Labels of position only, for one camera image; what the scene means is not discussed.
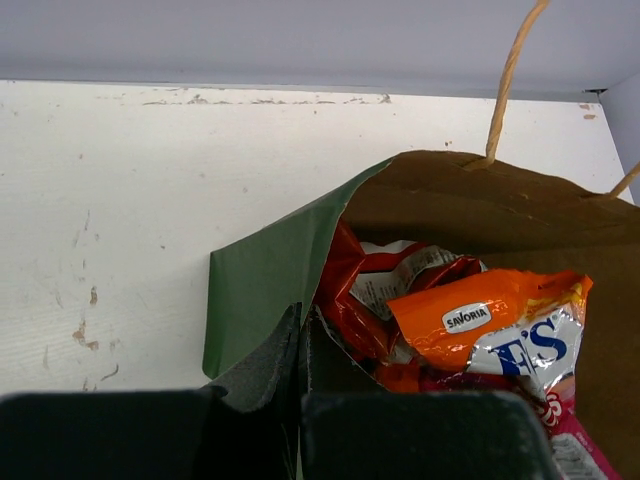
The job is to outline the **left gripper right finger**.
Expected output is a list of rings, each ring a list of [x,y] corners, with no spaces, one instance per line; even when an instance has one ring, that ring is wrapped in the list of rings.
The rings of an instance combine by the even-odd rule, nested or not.
[[[299,346],[304,478],[554,478],[546,435],[516,395],[391,393],[334,340],[317,307]]]

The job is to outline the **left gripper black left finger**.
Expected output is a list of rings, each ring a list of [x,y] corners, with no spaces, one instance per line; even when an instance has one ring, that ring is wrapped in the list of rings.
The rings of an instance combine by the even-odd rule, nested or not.
[[[2,398],[2,478],[295,478],[301,316],[198,389]]]

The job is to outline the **red Doritos bag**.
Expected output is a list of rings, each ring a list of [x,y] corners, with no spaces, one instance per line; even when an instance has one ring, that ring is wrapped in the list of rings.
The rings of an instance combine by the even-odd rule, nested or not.
[[[356,365],[392,392],[418,393],[428,389],[426,361],[408,345],[388,302],[486,270],[481,260],[436,245],[361,242],[340,220],[314,304]]]

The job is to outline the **Fox's fruits candy bag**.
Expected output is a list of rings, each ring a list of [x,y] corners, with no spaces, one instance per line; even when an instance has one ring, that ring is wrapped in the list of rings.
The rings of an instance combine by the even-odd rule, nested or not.
[[[544,398],[575,374],[592,287],[571,270],[490,269],[387,305],[429,366],[514,377]]]

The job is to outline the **small pink candy bag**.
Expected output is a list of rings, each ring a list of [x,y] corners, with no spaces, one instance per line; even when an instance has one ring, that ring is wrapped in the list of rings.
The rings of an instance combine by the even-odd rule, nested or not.
[[[546,402],[535,403],[535,411],[548,434],[561,479],[621,479],[556,392],[547,392]]]

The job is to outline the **green paper bag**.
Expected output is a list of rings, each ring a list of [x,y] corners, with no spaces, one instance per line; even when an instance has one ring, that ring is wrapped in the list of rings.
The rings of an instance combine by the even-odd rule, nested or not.
[[[591,193],[496,157],[516,63],[545,8],[536,3],[516,35],[483,154],[398,154],[211,254],[203,370],[212,381],[258,348],[295,303],[302,306],[300,343],[303,316],[345,215],[366,239],[406,234],[502,267],[575,267],[593,275],[578,417],[614,468],[626,479],[638,477],[639,210],[615,192]],[[296,475],[302,474],[299,343]]]

